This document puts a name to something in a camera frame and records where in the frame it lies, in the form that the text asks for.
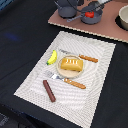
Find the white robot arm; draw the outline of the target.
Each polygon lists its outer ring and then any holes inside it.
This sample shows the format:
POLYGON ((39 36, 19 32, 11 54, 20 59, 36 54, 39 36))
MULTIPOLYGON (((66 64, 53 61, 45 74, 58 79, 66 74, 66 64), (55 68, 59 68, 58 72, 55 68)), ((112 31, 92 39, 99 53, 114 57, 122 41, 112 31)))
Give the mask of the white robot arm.
POLYGON ((77 9, 77 11, 80 11, 81 13, 99 11, 102 10, 105 4, 110 2, 111 0, 96 0, 96 1, 88 0, 88 1, 89 4, 86 7, 84 7, 81 10, 77 9))

